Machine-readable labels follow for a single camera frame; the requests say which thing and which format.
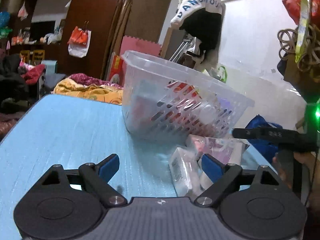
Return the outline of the blue fabric bag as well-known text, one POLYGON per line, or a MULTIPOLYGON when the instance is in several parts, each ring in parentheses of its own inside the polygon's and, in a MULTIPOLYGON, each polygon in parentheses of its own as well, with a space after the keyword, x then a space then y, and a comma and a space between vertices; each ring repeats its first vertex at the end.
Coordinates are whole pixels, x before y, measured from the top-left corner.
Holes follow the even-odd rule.
MULTIPOLYGON (((281 125, 267 122, 262 116, 256 115, 246 126, 247 129, 258 127, 283 128, 281 125)), ((248 142, 269 162, 273 163, 273 158, 279 148, 276 144, 263 139, 250 139, 248 142)))

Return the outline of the pink wrapped packet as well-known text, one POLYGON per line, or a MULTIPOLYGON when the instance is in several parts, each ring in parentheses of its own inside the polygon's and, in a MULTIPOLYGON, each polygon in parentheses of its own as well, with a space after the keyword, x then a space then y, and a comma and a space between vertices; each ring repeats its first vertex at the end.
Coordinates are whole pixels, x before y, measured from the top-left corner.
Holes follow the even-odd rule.
POLYGON ((223 164, 234 163, 240 165, 242 154, 249 145, 234 138, 211 138, 189 135, 185 141, 188 150, 195 154, 199 163, 204 154, 209 154, 223 164))

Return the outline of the white tissue packet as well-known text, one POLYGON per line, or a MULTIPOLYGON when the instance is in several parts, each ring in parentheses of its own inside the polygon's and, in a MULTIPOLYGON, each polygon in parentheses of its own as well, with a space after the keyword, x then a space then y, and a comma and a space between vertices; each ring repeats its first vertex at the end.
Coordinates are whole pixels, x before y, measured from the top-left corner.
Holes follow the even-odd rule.
POLYGON ((170 157, 169 169, 178 197, 195 200, 202 193, 194 152, 177 147, 170 157))

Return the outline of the green white shopping bag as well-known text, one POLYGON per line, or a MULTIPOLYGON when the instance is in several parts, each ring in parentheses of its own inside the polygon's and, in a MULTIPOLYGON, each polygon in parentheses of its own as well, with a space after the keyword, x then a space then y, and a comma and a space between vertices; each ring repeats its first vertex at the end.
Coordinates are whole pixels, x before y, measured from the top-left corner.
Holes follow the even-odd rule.
POLYGON ((207 76, 211 76, 211 77, 213 77, 223 83, 226 83, 227 77, 228 77, 227 70, 226 70, 225 66, 218 66, 217 69, 211 68, 209 71, 204 69, 203 74, 205 74, 207 76))

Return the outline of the yellow orange blanket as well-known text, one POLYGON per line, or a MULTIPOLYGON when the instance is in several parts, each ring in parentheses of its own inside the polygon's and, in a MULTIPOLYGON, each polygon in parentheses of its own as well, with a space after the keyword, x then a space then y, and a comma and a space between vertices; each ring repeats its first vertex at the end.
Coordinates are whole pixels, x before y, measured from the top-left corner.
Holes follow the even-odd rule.
POLYGON ((110 81, 104 81, 83 73, 78 73, 72 74, 60 81, 55 86, 53 94, 121 105, 123 100, 123 87, 110 81))

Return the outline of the clear plastic laundry basket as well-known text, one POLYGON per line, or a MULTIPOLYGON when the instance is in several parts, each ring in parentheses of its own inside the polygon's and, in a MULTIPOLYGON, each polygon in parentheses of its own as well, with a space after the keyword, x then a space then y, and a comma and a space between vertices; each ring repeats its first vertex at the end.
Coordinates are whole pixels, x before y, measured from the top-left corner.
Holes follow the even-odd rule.
POLYGON ((184 141, 223 138, 254 101, 227 84, 160 57, 127 50, 122 113, 131 135, 184 141))

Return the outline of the teal small box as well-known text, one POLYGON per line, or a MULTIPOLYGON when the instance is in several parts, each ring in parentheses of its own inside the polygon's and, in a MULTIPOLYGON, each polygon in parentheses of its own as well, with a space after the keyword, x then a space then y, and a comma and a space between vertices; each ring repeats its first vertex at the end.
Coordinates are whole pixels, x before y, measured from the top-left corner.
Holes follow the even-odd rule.
POLYGON ((57 71, 57 61, 54 60, 43 60, 41 64, 46 67, 46 75, 56 74, 57 71))

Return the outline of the orange white hanging bag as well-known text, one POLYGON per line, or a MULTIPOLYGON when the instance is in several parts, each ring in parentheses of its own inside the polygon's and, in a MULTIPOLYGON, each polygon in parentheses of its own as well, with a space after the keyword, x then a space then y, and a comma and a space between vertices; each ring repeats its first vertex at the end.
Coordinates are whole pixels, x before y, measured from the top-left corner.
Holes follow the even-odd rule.
POLYGON ((87 56, 91 31, 87 29, 89 21, 85 21, 82 28, 76 26, 68 40, 68 53, 70 56, 83 58, 87 56))

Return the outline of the pink foam mat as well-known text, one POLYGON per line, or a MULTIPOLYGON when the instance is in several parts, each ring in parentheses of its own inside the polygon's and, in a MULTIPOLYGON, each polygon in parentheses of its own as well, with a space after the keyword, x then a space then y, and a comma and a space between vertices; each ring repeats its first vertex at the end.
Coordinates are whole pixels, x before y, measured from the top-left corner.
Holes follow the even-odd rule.
POLYGON ((120 46, 119 55, 123 55, 127 50, 133 50, 152 56, 159 56, 161 53, 161 45, 132 36, 124 36, 120 46))

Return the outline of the red hanging plastic bag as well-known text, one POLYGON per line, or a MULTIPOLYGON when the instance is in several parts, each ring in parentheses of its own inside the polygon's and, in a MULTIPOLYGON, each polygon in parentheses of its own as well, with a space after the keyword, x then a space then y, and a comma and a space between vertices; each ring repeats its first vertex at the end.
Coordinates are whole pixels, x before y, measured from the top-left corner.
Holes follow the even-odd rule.
MULTIPOLYGON (((282 3, 295 24, 299 25, 301 0, 282 0, 282 3)), ((312 0, 310 23, 315 24, 319 28, 320 0, 312 0)))

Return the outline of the white bag blue letters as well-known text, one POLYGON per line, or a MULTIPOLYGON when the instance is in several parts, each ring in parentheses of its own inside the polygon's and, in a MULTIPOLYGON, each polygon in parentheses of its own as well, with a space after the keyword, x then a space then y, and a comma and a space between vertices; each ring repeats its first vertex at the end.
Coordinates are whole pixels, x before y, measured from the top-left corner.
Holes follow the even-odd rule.
POLYGON ((188 51, 187 54, 202 64, 208 54, 219 47, 222 23, 221 0, 179 0, 170 26, 196 39, 194 51, 188 51))

